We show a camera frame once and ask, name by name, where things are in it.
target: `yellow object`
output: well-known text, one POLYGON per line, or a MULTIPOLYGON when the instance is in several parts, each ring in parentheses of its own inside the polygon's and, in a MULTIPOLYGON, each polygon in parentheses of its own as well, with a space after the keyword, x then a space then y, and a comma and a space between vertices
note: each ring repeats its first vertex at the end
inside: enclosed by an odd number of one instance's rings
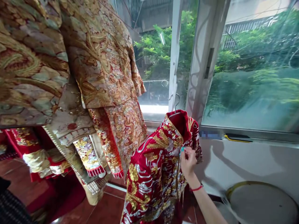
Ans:
POLYGON ((230 141, 233 141, 233 142, 246 142, 246 143, 250 143, 250 141, 231 139, 227 135, 224 135, 224 137, 227 138, 230 141))

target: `foliage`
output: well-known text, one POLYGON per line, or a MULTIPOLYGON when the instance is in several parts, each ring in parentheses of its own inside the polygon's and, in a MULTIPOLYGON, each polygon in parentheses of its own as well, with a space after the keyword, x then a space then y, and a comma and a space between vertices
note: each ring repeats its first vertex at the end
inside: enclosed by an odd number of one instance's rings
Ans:
MULTIPOLYGON (((290 117, 299 110, 299 11, 286 10, 272 20, 254 30, 223 36, 222 42, 232 39, 236 44, 219 51, 207 101, 208 115, 215 110, 237 112, 257 101, 268 110, 271 104, 287 105, 290 117)), ((183 11, 177 77, 185 92, 195 26, 196 13, 183 11)), ((135 42, 140 55, 152 62, 143 79, 168 79, 172 28, 154 28, 135 42)))

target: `red bracelet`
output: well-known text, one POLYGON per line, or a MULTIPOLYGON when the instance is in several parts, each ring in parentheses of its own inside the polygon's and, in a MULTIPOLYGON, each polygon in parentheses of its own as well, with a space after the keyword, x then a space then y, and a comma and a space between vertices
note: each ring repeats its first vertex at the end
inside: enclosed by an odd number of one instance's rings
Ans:
POLYGON ((197 191, 197 190, 200 190, 201 188, 203 188, 203 184, 201 184, 199 188, 195 188, 195 189, 190 188, 190 191, 197 191))

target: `embroidered skirt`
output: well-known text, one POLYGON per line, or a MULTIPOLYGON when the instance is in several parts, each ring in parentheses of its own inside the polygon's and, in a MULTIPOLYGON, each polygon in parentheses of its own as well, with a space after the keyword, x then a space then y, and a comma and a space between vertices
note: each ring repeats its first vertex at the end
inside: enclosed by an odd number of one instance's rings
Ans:
POLYGON ((147 136, 137 98, 88 111, 114 178, 122 178, 129 169, 131 155, 147 136))

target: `red garment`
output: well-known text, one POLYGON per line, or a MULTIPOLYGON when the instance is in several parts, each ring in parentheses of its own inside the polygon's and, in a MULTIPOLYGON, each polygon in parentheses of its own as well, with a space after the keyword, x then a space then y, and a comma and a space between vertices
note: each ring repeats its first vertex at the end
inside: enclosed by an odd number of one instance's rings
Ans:
POLYGON ((166 114, 164 122, 131 157, 121 223, 171 223, 175 204, 187 184, 179 152, 182 146, 190 146, 201 162, 198 132, 198 123, 187 112, 166 114))
POLYGON ((7 144, 30 167, 31 180, 41 181, 71 170, 69 163, 55 147, 42 127, 4 129, 7 144))

